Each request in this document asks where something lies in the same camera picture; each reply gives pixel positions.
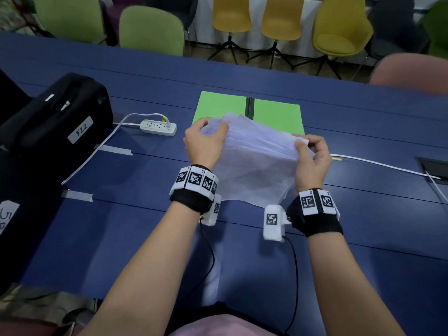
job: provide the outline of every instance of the green folder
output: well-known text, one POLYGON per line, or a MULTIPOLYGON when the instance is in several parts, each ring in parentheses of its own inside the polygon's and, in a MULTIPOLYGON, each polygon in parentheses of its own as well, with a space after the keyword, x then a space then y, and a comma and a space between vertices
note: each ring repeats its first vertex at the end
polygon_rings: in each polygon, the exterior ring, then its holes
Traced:
POLYGON ((305 134, 299 105, 212 92, 201 93, 193 122, 203 117, 219 118, 228 112, 243 114, 279 131, 305 134))

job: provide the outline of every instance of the person's left hand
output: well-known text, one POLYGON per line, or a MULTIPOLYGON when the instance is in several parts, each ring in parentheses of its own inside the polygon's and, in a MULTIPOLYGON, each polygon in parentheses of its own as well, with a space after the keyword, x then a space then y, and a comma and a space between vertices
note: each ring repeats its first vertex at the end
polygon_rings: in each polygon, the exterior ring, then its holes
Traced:
POLYGON ((222 121, 214 135, 205 136, 201 133, 201 129, 208 124, 209 119, 200 118, 187 129, 184 143, 192 165, 199 164, 213 171, 223 150, 228 125, 222 121))

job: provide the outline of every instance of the white power strip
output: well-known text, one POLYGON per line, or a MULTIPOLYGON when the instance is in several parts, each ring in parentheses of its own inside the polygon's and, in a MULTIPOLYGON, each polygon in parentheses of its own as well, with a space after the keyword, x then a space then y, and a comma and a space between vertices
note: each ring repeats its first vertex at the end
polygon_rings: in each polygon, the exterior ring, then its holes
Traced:
POLYGON ((170 123, 170 128, 168 128, 166 122, 146 119, 140 123, 140 129, 144 133, 159 134, 161 136, 172 137, 176 134, 177 125, 170 123))

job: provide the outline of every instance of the black suitcase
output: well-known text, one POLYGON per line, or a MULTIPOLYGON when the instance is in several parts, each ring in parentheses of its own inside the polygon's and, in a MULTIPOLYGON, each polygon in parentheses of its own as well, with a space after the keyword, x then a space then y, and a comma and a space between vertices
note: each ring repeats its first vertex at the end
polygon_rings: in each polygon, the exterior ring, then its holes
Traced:
POLYGON ((0 125, 29 104, 31 97, 0 69, 0 125))
POLYGON ((53 220, 63 186, 0 150, 0 295, 20 280, 53 220))
POLYGON ((0 126, 0 145, 65 180, 112 130, 106 88, 68 73, 0 126))

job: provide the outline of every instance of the blue table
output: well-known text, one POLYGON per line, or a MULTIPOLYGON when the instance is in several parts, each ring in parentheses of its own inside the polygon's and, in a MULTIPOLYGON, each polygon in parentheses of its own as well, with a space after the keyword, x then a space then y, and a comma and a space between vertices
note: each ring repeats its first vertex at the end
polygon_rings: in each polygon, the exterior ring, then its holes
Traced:
MULTIPOLYGON (((30 285, 106 295, 169 205, 172 182, 188 164, 182 132, 202 91, 299 104, 305 132, 325 136, 332 153, 415 171, 416 156, 448 157, 446 96, 11 33, 0 34, 0 68, 30 95, 67 72, 84 74, 107 87, 115 112, 160 112, 178 125, 174 137, 120 130, 108 145, 133 155, 99 151, 70 180, 70 189, 92 193, 94 201, 64 200, 22 278, 30 285), (154 177, 158 173, 164 176, 154 177)), ((422 177, 352 160, 334 162, 325 186, 341 211, 355 258, 405 332, 443 334, 448 205, 422 177)), ((224 300, 283 330, 294 306, 291 250, 263 240, 262 208, 226 202, 219 220, 206 228, 217 265, 190 305, 224 300)), ((287 232, 300 271, 291 334, 324 335, 305 237, 287 232)), ((210 264, 207 247, 196 237, 179 297, 210 264)))

